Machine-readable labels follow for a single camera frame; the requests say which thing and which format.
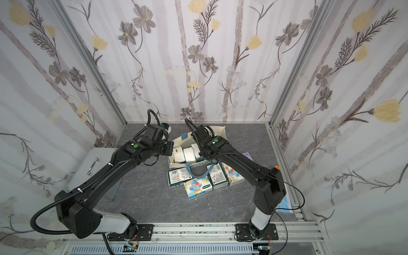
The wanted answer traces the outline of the light blue tissue pack front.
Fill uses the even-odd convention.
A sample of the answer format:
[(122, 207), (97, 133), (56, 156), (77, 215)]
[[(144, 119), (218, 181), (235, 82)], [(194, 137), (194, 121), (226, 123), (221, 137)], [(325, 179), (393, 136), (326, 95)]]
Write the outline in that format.
[(183, 149), (183, 154), (185, 158), (185, 162), (187, 164), (195, 163), (196, 162), (196, 157), (195, 153), (192, 147), (184, 148)]

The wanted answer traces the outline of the green white tissue pack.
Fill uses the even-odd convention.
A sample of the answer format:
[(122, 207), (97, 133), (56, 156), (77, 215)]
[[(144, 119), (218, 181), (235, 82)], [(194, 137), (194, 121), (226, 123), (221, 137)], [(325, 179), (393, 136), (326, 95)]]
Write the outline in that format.
[(184, 183), (193, 179), (186, 168), (169, 170), (167, 172), (168, 185), (170, 188), (182, 186)]
[(191, 145), (191, 148), (193, 149), (193, 152), (194, 152), (194, 156), (195, 156), (195, 158), (196, 158), (196, 161), (198, 162), (198, 161), (203, 160), (203, 158), (200, 156), (200, 149), (199, 149), (198, 145), (197, 145), (196, 143), (193, 143), (193, 144)]
[(209, 180), (214, 190), (228, 186), (229, 181), (220, 164), (207, 165)]

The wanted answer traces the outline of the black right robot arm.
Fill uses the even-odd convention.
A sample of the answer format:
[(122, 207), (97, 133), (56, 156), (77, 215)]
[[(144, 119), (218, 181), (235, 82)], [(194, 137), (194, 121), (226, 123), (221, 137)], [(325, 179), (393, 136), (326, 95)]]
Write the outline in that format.
[(277, 167), (268, 169), (238, 152), (232, 144), (221, 136), (216, 136), (208, 125), (196, 126), (190, 119), (184, 119), (200, 150), (199, 155), (210, 162), (219, 162), (236, 170), (255, 187), (254, 204), (256, 210), (249, 222), (249, 232), (254, 239), (260, 239), (266, 231), (270, 219), (278, 205), (286, 196), (286, 186)]

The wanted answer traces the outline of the green white tissue pack front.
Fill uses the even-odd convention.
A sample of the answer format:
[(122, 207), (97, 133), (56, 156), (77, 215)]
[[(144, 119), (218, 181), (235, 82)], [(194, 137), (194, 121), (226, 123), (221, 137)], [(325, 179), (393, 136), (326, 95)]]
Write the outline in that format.
[(214, 190), (228, 186), (229, 181), (220, 164), (207, 165), (209, 180)]

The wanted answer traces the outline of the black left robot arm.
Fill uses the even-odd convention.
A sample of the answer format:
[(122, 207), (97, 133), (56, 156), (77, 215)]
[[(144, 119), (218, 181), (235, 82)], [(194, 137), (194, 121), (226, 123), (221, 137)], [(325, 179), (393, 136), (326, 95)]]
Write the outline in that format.
[[(150, 158), (171, 155), (173, 142), (169, 141), (169, 125), (162, 124), (151, 109), (147, 110), (147, 117), (144, 128), (116, 150), (110, 161), (94, 176), (70, 192), (59, 192), (53, 203), (37, 211), (30, 220), (31, 228), (41, 234), (74, 234), (80, 239), (94, 233), (126, 232), (133, 222), (131, 218), (124, 214), (104, 214), (95, 207), (125, 174)], [(37, 224), (37, 219), (53, 208), (66, 230), (45, 229)]]

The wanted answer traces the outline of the green white tissue pack back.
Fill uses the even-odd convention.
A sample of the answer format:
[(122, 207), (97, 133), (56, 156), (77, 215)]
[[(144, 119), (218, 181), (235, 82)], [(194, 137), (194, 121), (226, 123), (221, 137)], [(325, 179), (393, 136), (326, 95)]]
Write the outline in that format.
[(184, 183), (193, 179), (186, 168), (169, 170), (167, 172), (168, 185), (170, 188), (182, 186)]

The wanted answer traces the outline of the cream canvas tote bag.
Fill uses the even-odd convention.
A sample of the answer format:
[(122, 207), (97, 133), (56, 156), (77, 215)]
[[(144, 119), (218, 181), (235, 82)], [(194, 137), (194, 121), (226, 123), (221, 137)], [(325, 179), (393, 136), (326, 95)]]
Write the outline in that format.
[(192, 132), (181, 134), (173, 140), (173, 152), (169, 159), (170, 170), (185, 169), (193, 173), (194, 177), (202, 176), (206, 173), (206, 165), (210, 165), (211, 161), (200, 156), (198, 144), (191, 137)]

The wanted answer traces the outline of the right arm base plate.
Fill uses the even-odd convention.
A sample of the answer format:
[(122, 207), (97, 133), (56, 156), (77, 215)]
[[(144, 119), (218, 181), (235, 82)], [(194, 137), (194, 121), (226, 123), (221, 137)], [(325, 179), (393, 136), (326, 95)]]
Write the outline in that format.
[(239, 242), (276, 241), (279, 237), (275, 224), (269, 223), (263, 230), (250, 224), (235, 224), (234, 239)]

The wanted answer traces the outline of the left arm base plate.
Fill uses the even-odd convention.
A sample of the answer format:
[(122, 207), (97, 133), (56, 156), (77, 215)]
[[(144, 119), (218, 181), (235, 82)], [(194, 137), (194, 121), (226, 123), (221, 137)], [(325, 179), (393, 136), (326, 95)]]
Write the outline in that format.
[(150, 241), (153, 234), (153, 224), (131, 224), (123, 233), (110, 233), (107, 236), (108, 241)]

